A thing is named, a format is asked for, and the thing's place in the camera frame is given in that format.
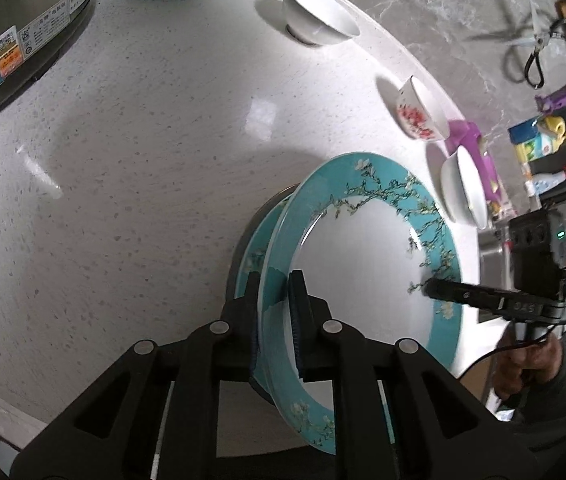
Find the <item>person's right hand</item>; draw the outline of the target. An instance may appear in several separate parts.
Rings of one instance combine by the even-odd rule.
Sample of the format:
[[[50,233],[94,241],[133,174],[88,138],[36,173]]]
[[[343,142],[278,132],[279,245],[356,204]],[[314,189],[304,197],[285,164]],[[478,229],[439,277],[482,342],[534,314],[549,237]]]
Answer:
[[[499,348],[510,346],[512,332],[508,330],[499,341]],[[492,389],[502,401],[524,388],[524,373],[530,372],[538,382],[550,382],[559,373],[563,361],[560,339],[551,333],[541,344],[498,352],[492,374]]]

